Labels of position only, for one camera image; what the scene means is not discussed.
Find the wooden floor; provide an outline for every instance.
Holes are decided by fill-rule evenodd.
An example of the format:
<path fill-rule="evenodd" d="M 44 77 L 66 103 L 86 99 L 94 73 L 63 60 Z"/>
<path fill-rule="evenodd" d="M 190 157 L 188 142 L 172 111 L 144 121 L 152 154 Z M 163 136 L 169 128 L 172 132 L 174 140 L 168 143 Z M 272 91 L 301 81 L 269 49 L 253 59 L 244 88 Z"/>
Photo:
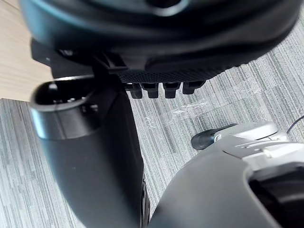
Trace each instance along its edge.
<path fill-rule="evenodd" d="M 0 98 L 27 101 L 51 79 L 50 69 L 30 57 L 30 33 L 17 0 L 0 0 Z"/>

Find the cable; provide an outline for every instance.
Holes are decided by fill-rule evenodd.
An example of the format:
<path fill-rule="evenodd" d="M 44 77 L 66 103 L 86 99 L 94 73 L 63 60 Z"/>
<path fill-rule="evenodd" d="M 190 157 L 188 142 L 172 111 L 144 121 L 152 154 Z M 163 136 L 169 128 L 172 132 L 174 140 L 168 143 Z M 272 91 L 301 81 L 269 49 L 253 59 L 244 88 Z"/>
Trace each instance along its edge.
<path fill-rule="evenodd" d="M 302 119 L 304 119 L 304 115 L 301 116 L 299 119 L 297 119 L 297 120 L 290 126 L 290 128 L 287 130 L 287 134 L 289 134 L 290 131 L 292 130 L 292 128 L 293 128 L 300 120 L 302 120 Z"/>

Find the gray carpet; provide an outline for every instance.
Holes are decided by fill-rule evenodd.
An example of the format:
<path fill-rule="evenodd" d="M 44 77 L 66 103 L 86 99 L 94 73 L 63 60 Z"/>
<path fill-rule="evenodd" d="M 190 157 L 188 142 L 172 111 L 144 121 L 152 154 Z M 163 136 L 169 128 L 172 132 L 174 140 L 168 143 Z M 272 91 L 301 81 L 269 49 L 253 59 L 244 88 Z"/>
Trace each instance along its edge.
<path fill-rule="evenodd" d="M 271 53 L 208 81 L 194 95 L 132 100 L 154 209 L 177 170 L 197 151 L 190 139 L 208 128 L 274 121 L 287 129 L 304 115 L 304 10 Z M 304 142 L 304 121 L 292 130 Z M 35 137 L 28 105 L 0 100 L 0 228 L 81 228 L 60 194 Z"/>

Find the black lever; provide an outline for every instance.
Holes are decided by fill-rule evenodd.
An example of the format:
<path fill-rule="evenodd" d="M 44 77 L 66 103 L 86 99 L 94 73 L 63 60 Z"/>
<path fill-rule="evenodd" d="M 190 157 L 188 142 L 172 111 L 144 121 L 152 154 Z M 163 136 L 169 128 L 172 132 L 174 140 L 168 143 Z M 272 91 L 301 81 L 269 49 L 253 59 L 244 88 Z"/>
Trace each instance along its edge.
<path fill-rule="evenodd" d="M 83 224 L 147 225 L 143 160 L 120 80 L 111 76 L 102 86 L 95 79 L 44 83 L 30 106 L 52 172 Z"/>

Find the silver plastic part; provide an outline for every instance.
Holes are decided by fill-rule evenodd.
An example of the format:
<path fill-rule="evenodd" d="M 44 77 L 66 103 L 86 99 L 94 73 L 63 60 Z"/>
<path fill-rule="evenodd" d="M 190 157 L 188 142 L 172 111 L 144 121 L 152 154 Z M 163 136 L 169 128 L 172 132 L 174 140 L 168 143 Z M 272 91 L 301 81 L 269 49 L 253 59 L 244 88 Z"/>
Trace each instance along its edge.
<path fill-rule="evenodd" d="M 214 141 L 216 142 L 228 135 L 251 140 L 259 140 L 270 137 L 277 132 L 278 128 L 273 122 L 243 123 L 215 133 Z"/>

